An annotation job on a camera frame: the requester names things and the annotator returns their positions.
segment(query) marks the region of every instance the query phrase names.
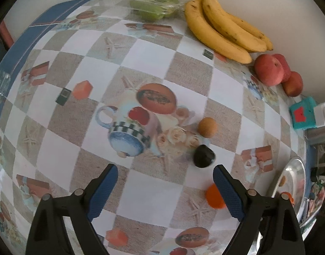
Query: teal box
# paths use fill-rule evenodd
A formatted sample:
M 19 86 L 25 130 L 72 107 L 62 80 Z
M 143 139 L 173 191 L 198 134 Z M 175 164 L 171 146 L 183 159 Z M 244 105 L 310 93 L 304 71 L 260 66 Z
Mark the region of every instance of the teal box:
M 307 97 L 299 103 L 295 103 L 289 107 L 294 129 L 307 130 L 316 127 L 315 115 L 313 108 L 316 102 L 313 97 Z

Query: white wall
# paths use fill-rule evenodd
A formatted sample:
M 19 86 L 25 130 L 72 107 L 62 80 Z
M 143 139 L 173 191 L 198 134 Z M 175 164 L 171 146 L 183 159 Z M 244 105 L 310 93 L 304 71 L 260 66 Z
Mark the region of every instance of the white wall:
M 17 39 L 42 12 L 67 0 L 18 0 L 5 18 Z M 313 0 L 219 0 L 223 8 L 266 33 L 274 52 L 302 75 L 304 95 L 325 101 L 325 16 Z

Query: white object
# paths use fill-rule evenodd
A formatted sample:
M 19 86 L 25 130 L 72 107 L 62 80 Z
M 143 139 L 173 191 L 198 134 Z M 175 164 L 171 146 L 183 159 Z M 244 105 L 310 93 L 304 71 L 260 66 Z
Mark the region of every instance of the white object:
M 325 126 L 325 103 L 321 103 L 313 108 L 316 126 L 318 128 Z

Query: orange ball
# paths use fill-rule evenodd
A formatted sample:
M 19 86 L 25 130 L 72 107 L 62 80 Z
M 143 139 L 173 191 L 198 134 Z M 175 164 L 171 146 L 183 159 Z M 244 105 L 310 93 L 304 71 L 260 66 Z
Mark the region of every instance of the orange ball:
M 206 200 L 207 203 L 214 209 L 223 209 L 226 207 L 226 204 L 220 194 L 216 184 L 210 186 L 206 191 Z
M 210 117 L 202 119 L 198 125 L 199 134 L 205 138 L 212 138 L 216 134 L 217 129 L 217 122 Z

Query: banana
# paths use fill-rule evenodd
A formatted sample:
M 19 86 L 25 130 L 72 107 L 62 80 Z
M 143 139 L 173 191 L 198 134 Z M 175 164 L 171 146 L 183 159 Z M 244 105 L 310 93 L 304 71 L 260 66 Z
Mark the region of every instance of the banana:
M 265 52 L 264 41 L 243 30 L 223 10 L 218 0 L 204 0 L 203 10 L 215 29 L 233 43 L 253 52 Z
M 190 30 L 201 42 L 223 56 L 243 64 L 251 63 L 252 58 L 246 50 L 227 40 L 206 22 L 202 1 L 191 0 L 185 5 L 186 22 Z
M 273 44 L 272 44 L 272 42 L 259 29 L 257 29 L 253 25 L 247 23 L 246 21 L 240 19 L 239 17 L 236 17 L 234 15 L 231 15 L 230 13 L 228 13 L 228 16 L 231 18 L 231 20 L 233 22 L 235 22 L 242 29 L 246 30 L 248 33 L 252 34 L 253 36 L 257 37 L 258 39 L 263 40 L 267 44 L 267 50 L 268 51 L 272 51 L 273 50 Z

